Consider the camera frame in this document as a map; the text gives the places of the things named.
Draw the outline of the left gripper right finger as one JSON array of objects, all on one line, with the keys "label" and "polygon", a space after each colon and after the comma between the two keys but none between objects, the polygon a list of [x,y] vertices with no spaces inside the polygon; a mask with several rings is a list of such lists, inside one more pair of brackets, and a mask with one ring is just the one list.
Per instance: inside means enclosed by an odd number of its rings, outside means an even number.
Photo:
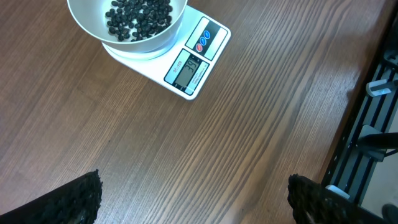
[{"label": "left gripper right finger", "polygon": [[386,221],[298,174],[289,177],[288,203],[297,224],[383,224]]}]

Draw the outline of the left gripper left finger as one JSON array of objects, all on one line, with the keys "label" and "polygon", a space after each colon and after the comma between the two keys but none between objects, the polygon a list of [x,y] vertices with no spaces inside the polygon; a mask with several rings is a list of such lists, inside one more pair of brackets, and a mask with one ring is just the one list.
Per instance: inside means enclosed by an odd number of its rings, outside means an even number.
[{"label": "left gripper left finger", "polygon": [[99,170],[79,178],[1,215],[1,223],[92,224],[97,219],[103,183]]}]

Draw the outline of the black beans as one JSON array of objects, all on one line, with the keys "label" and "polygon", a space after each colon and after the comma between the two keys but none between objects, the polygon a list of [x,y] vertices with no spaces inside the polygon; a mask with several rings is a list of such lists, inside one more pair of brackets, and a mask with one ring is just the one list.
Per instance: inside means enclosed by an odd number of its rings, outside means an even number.
[{"label": "black beans", "polygon": [[150,39],[171,25],[173,10],[170,0],[112,0],[104,14],[108,34],[119,42]]}]

